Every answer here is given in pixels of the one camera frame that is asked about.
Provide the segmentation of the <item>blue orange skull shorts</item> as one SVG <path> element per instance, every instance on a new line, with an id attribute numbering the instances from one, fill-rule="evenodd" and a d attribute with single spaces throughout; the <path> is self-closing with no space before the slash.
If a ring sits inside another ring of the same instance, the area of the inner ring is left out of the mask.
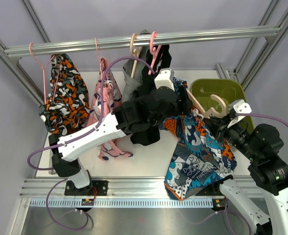
<path id="1" fill-rule="evenodd" d="M 195 105 L 187 116 L 164 119 L 160 129 L 179 139 L 164 180 L 171 199 L 185 200 L 235 171 L 237 162 L 229 144 L 214 138 Z"/>

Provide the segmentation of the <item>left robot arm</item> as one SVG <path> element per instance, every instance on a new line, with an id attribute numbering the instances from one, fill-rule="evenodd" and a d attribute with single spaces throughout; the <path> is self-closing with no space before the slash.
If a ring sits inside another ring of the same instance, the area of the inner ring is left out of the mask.
<path id="1" fill-rule="evenodd" d="M 98 123 L 60 138 L 51 135 L 52 167 L 59 177 L 68 180 L 71 195 L 92 195 L 96 189 L 90 173 L 78 160 L 83 153 L 105 142 L 145 131 L 165 118 L 187 115 L 191 107 L 192 102 L 182 85 L 178 91 L 162 86 L 133 101 L 123 102 Z"/>

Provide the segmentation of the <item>pink plastic hanger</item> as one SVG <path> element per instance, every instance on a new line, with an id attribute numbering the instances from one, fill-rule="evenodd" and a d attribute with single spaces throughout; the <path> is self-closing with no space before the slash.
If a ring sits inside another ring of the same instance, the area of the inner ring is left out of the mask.
<path id="1" fill-rule="evenodd" d="M 158 45 L 157 47 L 154 46 L 154 39 L 157 37 L 157 35 L 158 33 L 156 31 L 153 31 L 150 37 L 150 41 L 149 41 L 149 52 L 152 55 L 152 61 L 151 61 L 150 67 L 152 68 L 153 72 L 156 72 L 156 70 L 153 67 L 156 62 L 158 53 L 161 49 L 161 45 Z"/>

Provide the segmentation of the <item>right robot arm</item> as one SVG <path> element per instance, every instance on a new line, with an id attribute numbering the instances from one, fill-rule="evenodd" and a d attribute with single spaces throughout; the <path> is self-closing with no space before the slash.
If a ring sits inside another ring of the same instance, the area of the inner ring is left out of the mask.
<path id="1" fill-rule="evenodd" d="M 215 137 L 227 140 L 250 161 L 248 171 L 261 190 L 268 213 L 257 207 L 232 177 L 212 179 L 210 191 L 227 197 L 251 235 L 288 235 L 288 165 L 278 155 L 284 145 L 279 131 L 262 123 L 248 133 L 240 124 L 229 127 L 230 122 L 230 117 L 205 119 Z"/>

